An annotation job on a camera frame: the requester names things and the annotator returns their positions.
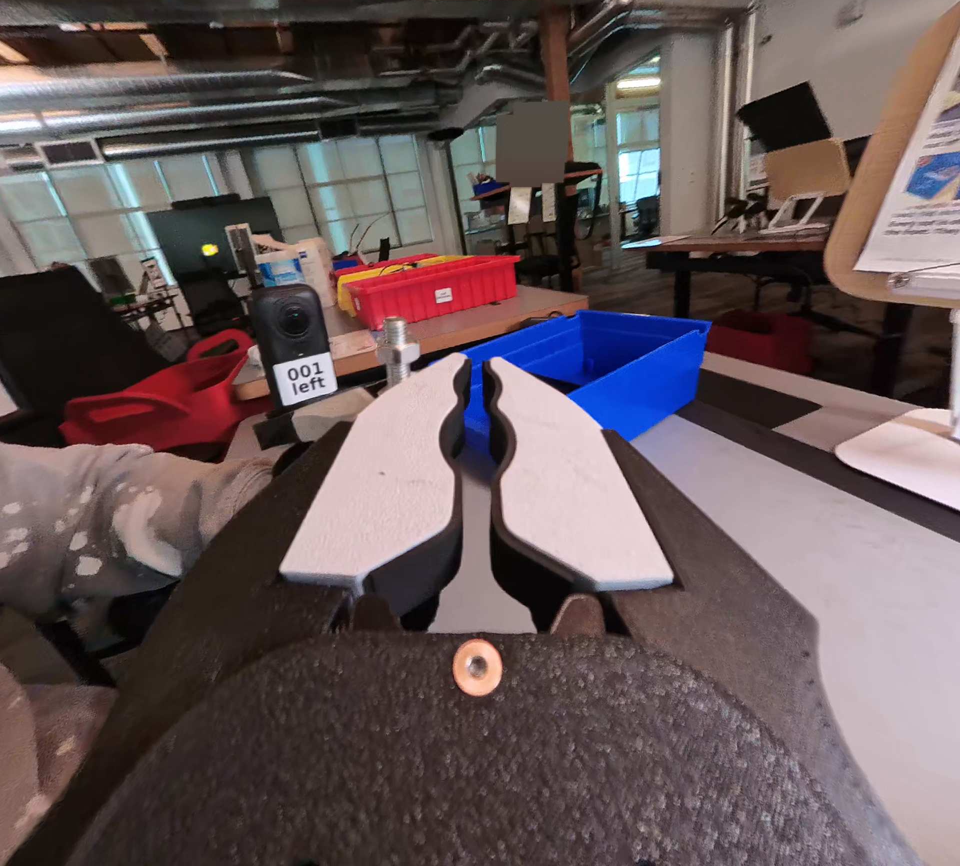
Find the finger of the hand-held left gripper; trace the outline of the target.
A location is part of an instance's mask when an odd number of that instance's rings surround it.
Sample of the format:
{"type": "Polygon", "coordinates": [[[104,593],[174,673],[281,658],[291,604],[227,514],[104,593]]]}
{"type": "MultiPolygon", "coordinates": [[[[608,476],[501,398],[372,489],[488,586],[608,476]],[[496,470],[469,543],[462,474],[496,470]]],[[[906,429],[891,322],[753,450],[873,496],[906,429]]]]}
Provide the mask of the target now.
{"type": "Polygon", "coordinates": [[[366,387],[354,387],[299,407],[291,417],[294,440],[316,442],[335,426],[352,424],[375,399],[366,387]]]}

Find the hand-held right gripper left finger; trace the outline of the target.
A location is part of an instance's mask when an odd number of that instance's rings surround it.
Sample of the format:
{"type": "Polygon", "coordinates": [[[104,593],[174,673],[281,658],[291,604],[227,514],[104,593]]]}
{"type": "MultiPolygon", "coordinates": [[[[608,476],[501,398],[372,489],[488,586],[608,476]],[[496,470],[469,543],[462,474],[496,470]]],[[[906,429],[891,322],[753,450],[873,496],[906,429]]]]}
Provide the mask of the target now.
{"type": "Polygon", "coordinates": [[[373,594],[397,616],[439,596],[462,557],[472,361],[456,352],[354,419],[279,565],[296,584],[373,594]]]}

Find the steel hex bolt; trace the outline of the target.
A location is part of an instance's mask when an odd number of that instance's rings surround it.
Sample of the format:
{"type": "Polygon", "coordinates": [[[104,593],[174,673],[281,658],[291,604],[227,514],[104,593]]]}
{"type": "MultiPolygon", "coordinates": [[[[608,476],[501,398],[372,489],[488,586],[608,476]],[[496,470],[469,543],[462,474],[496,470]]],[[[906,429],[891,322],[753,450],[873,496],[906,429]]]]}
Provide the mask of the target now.
{"type": "MultiPolygon", "coordinates": [[[[382,343],[402,344],[413,341],[409,337],[407,321],[402,317],[388,317],[383,320],[382,343]]],[[[412,372],[412,365],[400,367],[384,367],[386,374],[386,384],[388,388],[400,384],[403,380],[409,378],[412,372]]]]}

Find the blue plastic bin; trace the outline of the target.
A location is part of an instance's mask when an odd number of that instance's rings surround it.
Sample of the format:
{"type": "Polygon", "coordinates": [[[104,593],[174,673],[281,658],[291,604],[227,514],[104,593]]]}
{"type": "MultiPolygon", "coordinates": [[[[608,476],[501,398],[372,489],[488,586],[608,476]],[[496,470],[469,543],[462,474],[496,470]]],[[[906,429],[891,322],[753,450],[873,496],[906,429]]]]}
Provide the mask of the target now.
{"type": "Polygon", "coordinates": [[[471,362],[464,441],[489,452],[483,364],[496,357],[569,396],[605,429],[631,441],[696,396],[712,324],[580,310],[528,320],[516,331],[465,350],[471,362]]]}

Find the wipes canister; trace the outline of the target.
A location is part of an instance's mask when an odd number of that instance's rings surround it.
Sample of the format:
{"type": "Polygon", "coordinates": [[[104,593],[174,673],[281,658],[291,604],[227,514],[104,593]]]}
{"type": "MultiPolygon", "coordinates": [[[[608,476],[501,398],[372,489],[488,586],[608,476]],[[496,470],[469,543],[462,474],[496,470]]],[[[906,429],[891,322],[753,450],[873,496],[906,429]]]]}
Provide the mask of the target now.
{"type": "Polygon", "coordinates": [[[276,288],[306,283],[301,258],[296,249],[259,253],[254,262],[265,288],[276,288]]]}

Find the white cardboard box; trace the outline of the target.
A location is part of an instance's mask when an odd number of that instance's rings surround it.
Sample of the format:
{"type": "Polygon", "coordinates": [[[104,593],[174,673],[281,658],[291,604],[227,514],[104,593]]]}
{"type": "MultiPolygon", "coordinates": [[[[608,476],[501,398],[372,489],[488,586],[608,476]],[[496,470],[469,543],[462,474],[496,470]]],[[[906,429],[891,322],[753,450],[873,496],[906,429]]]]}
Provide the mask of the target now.
{"type": "Polygon", "coordinates": [[[324,308],[335,308],[337,295],[331,283],[332,265],[329,247],[322,237],[301,240],[294,245],[304,282],[318,295],[324,308]]]}

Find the red plastic storage bin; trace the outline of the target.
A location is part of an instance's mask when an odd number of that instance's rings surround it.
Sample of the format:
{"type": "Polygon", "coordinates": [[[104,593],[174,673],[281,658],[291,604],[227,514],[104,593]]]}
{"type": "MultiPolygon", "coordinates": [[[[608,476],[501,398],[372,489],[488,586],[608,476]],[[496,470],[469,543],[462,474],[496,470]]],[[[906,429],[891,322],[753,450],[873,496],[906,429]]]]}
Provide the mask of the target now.
{"type": "Polygon", "coordinates": [[[348,281],[343,292],[361,325],[381,332],[391,318],[414,324],[512,299],[519,262],[516,255],[467,256],[393,272],[379,268],[348,281]]]}

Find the red tote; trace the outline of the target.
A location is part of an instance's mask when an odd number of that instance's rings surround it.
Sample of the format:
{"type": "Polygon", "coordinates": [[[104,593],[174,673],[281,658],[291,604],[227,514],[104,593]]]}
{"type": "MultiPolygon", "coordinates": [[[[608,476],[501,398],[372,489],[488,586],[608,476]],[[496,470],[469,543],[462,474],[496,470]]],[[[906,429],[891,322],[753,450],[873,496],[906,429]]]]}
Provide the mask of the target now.
{"type": "Polygon", "coordinates": [[[265,412],[268,397],[239,399],[234,380],[252,337],[228,329],[193,344],[183,362],[120,392],[65,405],[59,432],[67,445],[144,445],[156,452],[230,443],[239,425],[265,412]]]}

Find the red floor bin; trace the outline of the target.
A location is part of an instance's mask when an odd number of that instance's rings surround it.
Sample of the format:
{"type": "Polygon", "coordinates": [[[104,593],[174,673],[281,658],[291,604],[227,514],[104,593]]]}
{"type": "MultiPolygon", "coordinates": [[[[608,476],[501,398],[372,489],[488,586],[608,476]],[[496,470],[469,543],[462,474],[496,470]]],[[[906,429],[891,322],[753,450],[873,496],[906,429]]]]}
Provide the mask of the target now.
{"type": "Polygon", "coordinates": [[[705,349],[716,356],[809,376],[813,324],[781,313],[729,310],[711,324],[705,349]]]}

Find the black standing desk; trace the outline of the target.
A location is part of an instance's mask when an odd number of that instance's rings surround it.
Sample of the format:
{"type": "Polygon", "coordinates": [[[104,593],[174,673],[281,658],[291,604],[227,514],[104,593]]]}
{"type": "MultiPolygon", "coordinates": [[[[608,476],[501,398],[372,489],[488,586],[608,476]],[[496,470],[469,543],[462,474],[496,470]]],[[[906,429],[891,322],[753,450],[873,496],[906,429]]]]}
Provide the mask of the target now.
{"type": "Polygon", "coordinates": [[[483,213],[500,213],[496,254],[512,260],[519,281],[557,280],[562,292],[577,287],[577,243],[592,237],[601,208],[604,171],[594,161],[568,160],[559,182],[512,186],[485,174],[471,176],[472,198],[483,213]]]}

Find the spare black gripper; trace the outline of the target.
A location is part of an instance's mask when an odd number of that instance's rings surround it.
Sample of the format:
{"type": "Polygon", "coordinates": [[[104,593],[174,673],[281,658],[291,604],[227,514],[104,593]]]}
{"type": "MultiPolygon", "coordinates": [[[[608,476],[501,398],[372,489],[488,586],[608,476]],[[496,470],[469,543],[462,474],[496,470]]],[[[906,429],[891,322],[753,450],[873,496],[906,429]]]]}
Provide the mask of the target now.
{"type": "Polygon", "coordinates": [[[770,219],[765,193],[750,192],[745,198],[727,198],[724,213],[714,224],[711,234],[715,235],[725,228],[744,231],[761,217],[766,222],[770,219]]]}

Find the small wooden clipboard stand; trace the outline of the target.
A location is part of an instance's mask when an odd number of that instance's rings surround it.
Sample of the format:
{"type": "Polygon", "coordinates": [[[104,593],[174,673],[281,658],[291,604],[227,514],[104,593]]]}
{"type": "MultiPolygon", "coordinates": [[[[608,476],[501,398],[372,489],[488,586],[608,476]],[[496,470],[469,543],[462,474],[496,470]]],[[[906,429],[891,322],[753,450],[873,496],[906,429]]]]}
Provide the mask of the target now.
{"type": "Polygon", "coordinates": [[[845,143],[836,138],[768,152],[765,172],[769,198],[778,204],[766,229],[771,236],[813,226],[824,200],[844,196],[854,178],[845,143]]]}

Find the instruction sheet on stand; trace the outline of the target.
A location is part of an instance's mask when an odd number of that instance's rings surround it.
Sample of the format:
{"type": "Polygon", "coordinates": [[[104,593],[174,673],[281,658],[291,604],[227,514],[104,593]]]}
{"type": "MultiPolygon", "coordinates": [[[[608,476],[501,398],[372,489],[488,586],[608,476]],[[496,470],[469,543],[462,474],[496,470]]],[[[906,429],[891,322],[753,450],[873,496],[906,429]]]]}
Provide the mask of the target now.
{"type": "Polygon", "coordinates": [[[858,164],[832,228],[824,266],[846,294],[888,306],[943,308],[951,323],[951,367],[946,408],[920,408],[839,443],[834,454],[861,474],[959,509],[959,261],[958,269],[858,272],[856,264],[907,142],[954,45],[959,7],[942,15],[918,40],[858,164]]]}

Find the black light panel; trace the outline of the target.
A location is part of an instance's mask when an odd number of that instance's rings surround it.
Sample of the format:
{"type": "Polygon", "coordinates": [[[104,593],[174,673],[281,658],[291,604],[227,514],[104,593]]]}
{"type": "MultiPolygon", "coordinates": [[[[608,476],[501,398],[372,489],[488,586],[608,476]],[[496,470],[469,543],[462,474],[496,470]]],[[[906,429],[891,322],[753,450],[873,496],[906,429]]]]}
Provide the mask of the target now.
{"type": "Polygon", "coordinates": [[[764,153],[830,140],[832,129],[813,86],[804,81],[742,105],[736,117],[764,153]]]}

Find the printed instruction sheet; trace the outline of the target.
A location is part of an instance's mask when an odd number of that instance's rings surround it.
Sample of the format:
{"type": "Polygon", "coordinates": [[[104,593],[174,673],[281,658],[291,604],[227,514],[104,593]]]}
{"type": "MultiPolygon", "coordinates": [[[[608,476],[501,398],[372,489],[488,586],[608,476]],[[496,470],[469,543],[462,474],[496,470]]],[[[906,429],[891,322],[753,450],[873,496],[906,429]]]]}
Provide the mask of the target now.
{"type": "Polygon", "coordinates": [[[908,139],[857,272],[905,273],[959,261],[959,40],[908,139]]]}

